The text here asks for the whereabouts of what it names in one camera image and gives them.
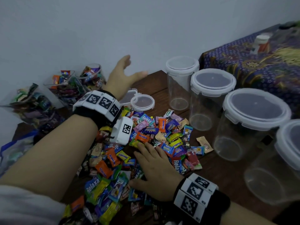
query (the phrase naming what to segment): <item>hand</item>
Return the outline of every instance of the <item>hand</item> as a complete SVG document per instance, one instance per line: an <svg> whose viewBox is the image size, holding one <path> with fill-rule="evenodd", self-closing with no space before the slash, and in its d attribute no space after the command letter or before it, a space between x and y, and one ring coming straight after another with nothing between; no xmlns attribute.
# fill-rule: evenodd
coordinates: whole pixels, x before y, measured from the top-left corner
<svg viewBox="0 0 300 225"><path fill-rule="evenodd" d="M116 97L118 101L124 97L128 91L128 88L134 82L141 80L148 75L147 71L142 71L136 72L131 76L126 76L124 74L124 69L126 69L126 67L130 64L130 55L122 57L108 77L106 85L103 86L103 90L109 91Z"/></svg>
<svg viewBox="0 0 300 225"><path fill-rule="evenodd" d="M172 201L174 193L183 176L170 164L167 155L160 147L153 147L149 143L145 146L138 144L141 152L134 152L141 165L147 181L132 179L129 185L137 190L149 194L159 201Z"/></svg>

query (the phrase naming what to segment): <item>table surface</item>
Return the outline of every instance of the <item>table surface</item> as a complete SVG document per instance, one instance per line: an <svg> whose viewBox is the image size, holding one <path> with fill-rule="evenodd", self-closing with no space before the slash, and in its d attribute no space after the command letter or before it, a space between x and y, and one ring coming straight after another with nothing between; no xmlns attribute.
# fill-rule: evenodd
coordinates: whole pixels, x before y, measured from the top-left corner
<svg viewBox="0 0 300 225"><path fill-rule="evenodd" d="M135 83L132 88L136 88L138 92L151 95L155 99L155 108L147 111L148 116L162 116L169 106L169 95L167 86L167 75L163 71L158 71L148 75L146 78ZM176 114L182 118L188 118L189 110L175 111ZM18 126L19 131L16 131L14 138L20 134L20 130L26 128L24 124ZM212 144L215 130L197 131L193 130L190 137L191 146L198 146L196 138L205 136L210 144ZM196 173L202 177L216 183L220 191L227 194L232 201L242 205L243 207L272 220L282 208L277 206L270 206L261 202L256 198L246 187L243 179L243 173L249 165L247 161L229 162L220 158L215 152L209 153L199 159L203 169ZM84 194L84 183L90 178L75 177L70 184L62 202L70 204L76 200L80 195ZM148 208L138 212L135 216L131 215L128 203L125 203L120 212L111 221L111 225L117 224L156 224L153 221L152 208Z"/></svg>

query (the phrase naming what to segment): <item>pile of candy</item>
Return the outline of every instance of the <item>pile of candy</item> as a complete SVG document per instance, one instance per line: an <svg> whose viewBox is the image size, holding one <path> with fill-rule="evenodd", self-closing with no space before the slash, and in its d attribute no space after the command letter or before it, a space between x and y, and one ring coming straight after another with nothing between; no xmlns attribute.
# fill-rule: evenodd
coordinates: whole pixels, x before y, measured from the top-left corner
<svg viewBox="0 0 300 225"><path fill-rule="evenodd" d="M173 110L153 118L125 107L121 115L134 122L129 146L137 148L138 142L149 142L161 147L180 174L201 169L197 155L213 150L204 137L197 138L201 146L190 146L193 128ZM67 205L61 224L109 224L122 207L121 202L126 201L130 202L132 216L149 205L154 220L163 222L165 217L159 202L128 185L130 179L145 179L145 176L136 159L128 155L132 154L131 147L109 142L110 131L110 127L99 130L95 144L77 172L79 177L89 175L92 180L85 184L85 195Z"/></svg>
<svg viewBox="0 0 300 225"><path fill-rule="evenodd" d="M79 79L86 92L99 90L103 84L106 84L105 78L101 74L101 66L99 64L96 68L86 66Z"/></svg>
<svg viewBox="0 0 300 225"><path fill-rule="evenodd" d="M17 90L17 95L10 100L9 104L3 104L1 107L16 113L22 121L33 125L44 134L49 133L65 120L34 83L29 88Z"/></svg>
<svg viewBox="0 0 300 225"><path fill-rule="evenodd" d="M49 87L68 106L73 106L86 93L79 80L72 76L73 73L73 70L61 70L61 75L52 77L53 84Z"/></svg>

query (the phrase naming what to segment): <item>shirt sleeve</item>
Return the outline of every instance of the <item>shirt sleeve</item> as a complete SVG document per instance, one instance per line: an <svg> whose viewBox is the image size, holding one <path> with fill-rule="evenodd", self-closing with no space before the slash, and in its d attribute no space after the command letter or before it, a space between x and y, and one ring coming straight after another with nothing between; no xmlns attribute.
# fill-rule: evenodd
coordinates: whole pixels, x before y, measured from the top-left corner
<svg viewBox="0 0 300 225"><path fill-rule="evenodd" d="M47 196L0 185L0 224L58 224L65 206Z"/></svg>

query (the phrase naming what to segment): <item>forearm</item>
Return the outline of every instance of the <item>forearm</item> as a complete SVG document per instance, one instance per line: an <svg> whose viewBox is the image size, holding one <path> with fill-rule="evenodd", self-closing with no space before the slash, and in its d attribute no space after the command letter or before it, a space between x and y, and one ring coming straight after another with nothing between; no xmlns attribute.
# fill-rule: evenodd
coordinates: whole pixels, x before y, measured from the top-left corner
<svg viewBox="0 0 300 225"><path fill-rule="evenodd" d="M274 225L271 221L231 202L230 208L221 218L221 225Z"/></svg>
<svg viewBox="0 0 300 225"><path fill-rule="evenodd" d="M73 115L20 158L0 179L59 201L97 134L96 124Z"/></svg>

